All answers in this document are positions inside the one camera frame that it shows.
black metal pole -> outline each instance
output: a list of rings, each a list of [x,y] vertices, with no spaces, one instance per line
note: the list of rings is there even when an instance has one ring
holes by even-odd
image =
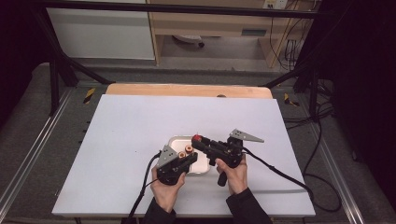
[[[64,0],[34,0],[32,1],[42,7],[73,8],[89,10],[110,10],[110,11],[142,11],[142,12],[168,12],[168,13],[188,13],[188,14],[213,14],[213,15],[233,15],[233,16],[254,16],[272,18],[302,18],[318,19],[333,17],[332,12],[316,11],[294,11],[294,10],[273,10],[258,9],[248,7],[208,7],[208,6],[184,6],[184,5],[164,5],[164,4],[137,4],[137,3],[109,3],[109,2],[84,2],[84,1],[64,1]]]

hand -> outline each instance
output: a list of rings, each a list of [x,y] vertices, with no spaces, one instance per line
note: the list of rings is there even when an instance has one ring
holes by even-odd
[[[238,194],[248,188],[248,165],[246,155],[242,155],[242,160],[235,168],[230,168],[227,163],[217,158],[216,164],[219,174],[225,172],[228,179],[228,189],[230,194]]]
[[[157,167],[153,167],[151,169],[151,173],[152,179],[157,179]],[[157,202],[157,204],[167,213],[172,212],[177,199],[178,190],[184,185],[185,177],[186,173],[181,174],[174,186],[165,185],[159,180],[154,181],[150,185],[150,188],[154,193],[155,202]]]

red component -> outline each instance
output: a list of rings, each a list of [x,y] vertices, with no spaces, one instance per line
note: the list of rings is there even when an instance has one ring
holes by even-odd
[[[195,141],[199,141],[199,142],[201,142],[201,140],[202,140],[202,136],[201,136],[201,135],[199,135],[199,134],[196,134],[195,136],[193,136],[193,137],[192,137],[192,140],[195,140]]]

white tabletop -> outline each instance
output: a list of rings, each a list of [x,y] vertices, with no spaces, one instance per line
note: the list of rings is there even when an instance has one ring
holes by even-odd
[[[226,141],[235,128],[264,139],[264,143],[244,142],[244,146],[304,182],[276,100],[103,95],[52,213],[126,217],[139,194],[149,160],[171,137],[198,133]],[[315,215],[301,187],[249,156],[247,165],[248,185],[268,215]],[[187,176],[177,197],[177,214],[230,215],[225,203],[228,189],[217,185],[218,177],[215,167],[201,176]],[[147,188],[135,212],[138,217],[146,213],[151,199]]]

white plastic tray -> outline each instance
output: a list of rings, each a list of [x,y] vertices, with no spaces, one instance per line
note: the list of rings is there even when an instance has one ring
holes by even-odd
[[[185,151],[185,147],[191,145],[192,136],[174,136],[169,139],[169,147],[175,152]],[[209,159],[200,150],[194,149],[198,153],[198,160],[190,166],[188,175],[204,175],[210,170]]]

